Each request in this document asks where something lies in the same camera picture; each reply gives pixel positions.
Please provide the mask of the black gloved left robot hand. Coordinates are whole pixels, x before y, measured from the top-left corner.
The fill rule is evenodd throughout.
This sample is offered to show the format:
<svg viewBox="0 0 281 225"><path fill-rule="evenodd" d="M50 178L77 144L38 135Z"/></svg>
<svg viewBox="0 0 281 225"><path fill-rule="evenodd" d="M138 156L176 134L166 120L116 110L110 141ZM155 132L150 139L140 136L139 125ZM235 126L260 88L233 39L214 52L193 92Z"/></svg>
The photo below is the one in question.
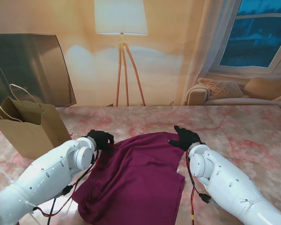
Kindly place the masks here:
<svg viewBox="0 0 281 225"><path fill-rule="evenodd" d="M94 139L99 150L111 150L114 146L114 136L108 132L92 129L87 136Z"/></svg>

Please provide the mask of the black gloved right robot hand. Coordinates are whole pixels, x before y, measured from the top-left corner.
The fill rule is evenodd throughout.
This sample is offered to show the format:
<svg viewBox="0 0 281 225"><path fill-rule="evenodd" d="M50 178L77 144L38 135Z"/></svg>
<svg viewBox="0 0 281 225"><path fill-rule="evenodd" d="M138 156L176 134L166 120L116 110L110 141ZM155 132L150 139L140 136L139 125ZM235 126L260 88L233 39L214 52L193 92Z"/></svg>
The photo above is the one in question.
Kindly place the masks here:
<svg viewBox="0 0 281 225"><path fill-rule="evenodd" d="M199 135L191 130L187 130L185 128L180 128L179 126L175 125L174 129L178 134L179 140L169 140L168 143L173 147L177 147L182 149L183 151L187 152L191 145L194 143L202 144Z"/></svg>

